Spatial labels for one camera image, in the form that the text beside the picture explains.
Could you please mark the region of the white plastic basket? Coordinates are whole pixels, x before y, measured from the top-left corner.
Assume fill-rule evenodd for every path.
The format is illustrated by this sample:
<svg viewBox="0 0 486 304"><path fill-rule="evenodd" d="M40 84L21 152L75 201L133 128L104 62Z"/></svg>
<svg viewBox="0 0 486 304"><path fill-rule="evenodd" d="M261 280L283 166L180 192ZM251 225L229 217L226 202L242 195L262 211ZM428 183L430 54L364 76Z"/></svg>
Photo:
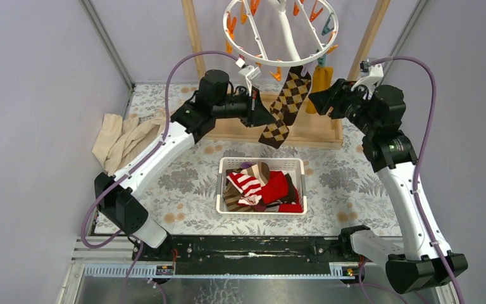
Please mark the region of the white plastic basket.
<svg viewBox="0 0 486 304"><path fill-rule="evenodd" d="M299 158L224 157L220 160L216 211L231 217L289 219L308 211Z"/></svg>

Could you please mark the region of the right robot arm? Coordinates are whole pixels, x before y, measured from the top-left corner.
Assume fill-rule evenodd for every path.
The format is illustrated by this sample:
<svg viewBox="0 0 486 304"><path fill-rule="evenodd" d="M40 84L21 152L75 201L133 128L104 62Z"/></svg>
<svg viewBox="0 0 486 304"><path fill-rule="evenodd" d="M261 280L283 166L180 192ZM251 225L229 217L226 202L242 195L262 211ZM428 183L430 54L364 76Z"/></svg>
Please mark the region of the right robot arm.
<svg viewBox="0 0 486 304"><path fill-rule="evenodd" d="M346 118L363 133L364 155L390 198L401 230L402 245L396 246L365 225L344 228L337 245L340 257L368 258L400 294L443 286L462 274L468 268L466 257L454 253L439 231L415 175L419 159L400 128L406 111L403 92L391 85L370 91L339 79L308 98L318 114Z"/></svg>

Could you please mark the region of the red white striped sock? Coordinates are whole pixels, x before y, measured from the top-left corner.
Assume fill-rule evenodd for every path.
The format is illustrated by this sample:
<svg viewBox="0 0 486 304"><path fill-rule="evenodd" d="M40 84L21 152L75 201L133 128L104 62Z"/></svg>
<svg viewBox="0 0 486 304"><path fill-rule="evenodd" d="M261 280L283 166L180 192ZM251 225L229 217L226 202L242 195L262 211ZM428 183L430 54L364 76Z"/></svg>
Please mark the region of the red white striped sock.
<svg viewBox="0 0 486 304"><path fill-rule="evenodd" d="M227 175L229 185L224 194L227 205L256 206L261 201L261 188L265 185L254 176L233 172Z"/></svg>

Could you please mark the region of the mustard yellow sock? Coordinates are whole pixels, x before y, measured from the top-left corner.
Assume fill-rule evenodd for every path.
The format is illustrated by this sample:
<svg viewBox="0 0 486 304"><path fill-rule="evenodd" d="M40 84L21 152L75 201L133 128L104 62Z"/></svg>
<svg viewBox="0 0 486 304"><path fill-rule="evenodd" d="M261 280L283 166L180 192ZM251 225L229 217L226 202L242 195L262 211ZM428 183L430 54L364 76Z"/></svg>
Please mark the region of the mustard yellow sock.
<svg viewBox="0 0 486 304"><path fill-rule="evenodd" d="M334 68L332 66L316 66L312 76L310 93L327 90L331 86L333 73ZM309 100L309 97L307 97L307 100L308 102L305 112L308 114L316 114L317 110L313 103Z"/></svg>

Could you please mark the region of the brown yellow argyle sock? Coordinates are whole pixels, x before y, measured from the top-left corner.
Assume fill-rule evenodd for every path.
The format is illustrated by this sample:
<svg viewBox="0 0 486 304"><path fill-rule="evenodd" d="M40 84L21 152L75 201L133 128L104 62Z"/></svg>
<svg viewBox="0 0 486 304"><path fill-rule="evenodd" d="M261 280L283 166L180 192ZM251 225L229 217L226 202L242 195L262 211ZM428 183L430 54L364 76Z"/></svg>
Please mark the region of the brown yellow argyle sock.
<svg viewBox="0 0 486 304"><path fill-rule="evenodd" d="M311 89L311 76L302 65L289 69L285 83L276 100L270 105L275 122L262 131L258 142L275 149L281 147L289 136L292 126Z"/></svg>

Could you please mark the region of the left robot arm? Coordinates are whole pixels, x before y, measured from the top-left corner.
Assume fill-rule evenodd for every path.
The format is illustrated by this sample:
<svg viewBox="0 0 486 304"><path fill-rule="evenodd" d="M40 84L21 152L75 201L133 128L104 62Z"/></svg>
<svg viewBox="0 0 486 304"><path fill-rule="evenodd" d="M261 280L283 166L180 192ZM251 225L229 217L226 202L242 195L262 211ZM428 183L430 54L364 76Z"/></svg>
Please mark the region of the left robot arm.
<svg viewBox="0 0 486 304"><path fill-rule="evenodd" d="M260 69L247 65L239 73L246 83L235 87L226 72L208 70L192 97L173 112L160 136L112 176L101 173L95 179L98 211L124 235L147 245L155 260L167 258L171 244L166 239L169 233L139 201L148 185L212 131L217 120L234 118L245 127L260 127L275 120L261 102L259 87L252 83Z"/></svg>

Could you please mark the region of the brown tan striped sock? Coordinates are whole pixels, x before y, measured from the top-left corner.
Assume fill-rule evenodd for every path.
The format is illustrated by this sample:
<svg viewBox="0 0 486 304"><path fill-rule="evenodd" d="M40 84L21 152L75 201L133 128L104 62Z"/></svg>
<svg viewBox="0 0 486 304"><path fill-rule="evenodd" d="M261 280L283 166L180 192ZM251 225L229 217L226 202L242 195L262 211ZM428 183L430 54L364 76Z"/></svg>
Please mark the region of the brown tan striped sock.
<svg viewBox="0 0 486 304"><path fill-rule="evenodd" d="M230 173L233 173L233 172L254 176L257 179L259 179L261 182L263 182L264 184L266 184L268 182L268 179L270 178L269 166L264 162L258 162L254 165L251 165L250 167L247 167L247 168L230 169L230 170L227 171L227 174L226 174L226 182L225 182L226 188L224 190L224 193L222 194L222 198L224 197L224 194L227 191L227 188L228 188L228 185L229 185L229 181L227 181L227 175L230 174ZM227 210L229 212L253 212L253 211L256 211L256 210L259 209L259 207L258 207L259 204L256 205L256 206L240 206L240 205L237 205L237 204L229 206L229 205L227 205L226 202L225 202L225 204L226 204Z"/></svg>

